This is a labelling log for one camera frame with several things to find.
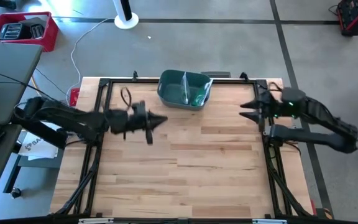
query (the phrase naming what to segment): red crate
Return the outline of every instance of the red crate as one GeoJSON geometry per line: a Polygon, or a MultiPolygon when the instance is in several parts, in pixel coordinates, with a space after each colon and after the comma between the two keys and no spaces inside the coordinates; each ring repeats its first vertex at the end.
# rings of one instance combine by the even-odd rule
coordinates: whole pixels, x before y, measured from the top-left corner
{"type": "Polygon", "coordinates": [[[24,40],[2,40],[2,42],[16,43],[16,44],[38,44],[44,47],[44,52],[51,52],[55,48],[58,26],[52,19],[50,12],[24,12],[24,13],[4,13],[0,15],[0,31],[2,26],[7,23],[14,23],[26,20],[25,16],[41,16],[46,15],[47,25],[45,27],[44,36],[39,39],[24,39],[24,40]]]}

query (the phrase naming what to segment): wooden tabletop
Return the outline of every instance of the wooden tabletop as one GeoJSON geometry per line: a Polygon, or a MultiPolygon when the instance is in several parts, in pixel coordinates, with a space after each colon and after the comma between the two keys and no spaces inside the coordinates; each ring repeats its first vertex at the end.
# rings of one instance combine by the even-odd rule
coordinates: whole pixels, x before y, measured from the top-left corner
{"type": "MultiPolygon", "coordinates": [[[[268,82],[282,84],[281,79],[268,82]]],[[[77,108],[94,107],[99,78],[85,77],[77,108]]],[[[257,125],[238,115],[254,98],[250,85],[213,85],[201,111],[168,108],[157,96],[157,84],[115,83],[110,108],[125,108],[119,91],[126,86],[132,102],[145,100],[147,109],[168,116],[153,133],[106,133],[92,214],[132,218],[263,218],[273,215],[264,150],[257,125]]],[[[291,119],[276,123],[291,126],[291,119]]],[[[312,213],[299,152],[281,148],[288,188],[312,213]]],[[[85,145],[65,150],[50,211],[56,212],[78,185],[85,145]]],[[[278,197],[282,211],[282,194],[278,197]]]]}

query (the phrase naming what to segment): concrete floor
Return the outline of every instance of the concrete floor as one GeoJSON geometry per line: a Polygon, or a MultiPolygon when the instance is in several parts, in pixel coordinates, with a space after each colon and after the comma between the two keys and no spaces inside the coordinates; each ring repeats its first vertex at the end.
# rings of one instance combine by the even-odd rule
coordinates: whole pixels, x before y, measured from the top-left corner
{"type": "MultiPolygon", "coordinates": [[[[78,44],[74,58],[83,76],[126,77],[133,70],[142,77],[158,77],[166,69],[227,71],[232,76],[246,72],[254,78],[278,77],[286,86],[294,85],[272,22],[271,2],[274,0],[132,0],[132,9],[141,19],[224,21],[142,22],[132,30],[119,30],[111,21],[87,35],[78,44]],[[234,19],[271,23],[239,24],[234,19]]],[[[335,21],[336,17],[327,9],[337,2],[275,0],[278,15],[286,21],[335,21]]],[[[70,60],[75,41],[95,25],[84,20],[72,22],[71,17],[116,15],[111,0],[32,0],[19,1],[18,5],[20,12],[51,11],[54,16],[70,17],[57,19],[60,33],[55,50],[44,53],[38,65],[62,90],[78,79],[70,60]]],[[[336,116],[358,127],[358,36],[341,36],[337,25],[282,25],[282,29],[299,88],[323,102],[336,116]]],[[[44,77],[37,72],[34,75],[41,90],[64,99],[44,77]]],[[[34,95],[26,90],[24,98],[34,95]]],[[[311,129],[326,132],[320,127],[311,126],[311,129]]],[[[307,148],[304,144],[300,146],[310,195],[320,207],[307,148]]],[[[358,221],[358,151],[345,155],[323,146],[316,146],[316,150],[335,218],[358,221]]],[[[21,171],[16,185],[28,189],[28,195],[11,200],[1,192],[13,161],[14,156],[0,181],[0,218],[47,214],[57,171],[21,171]]]]}

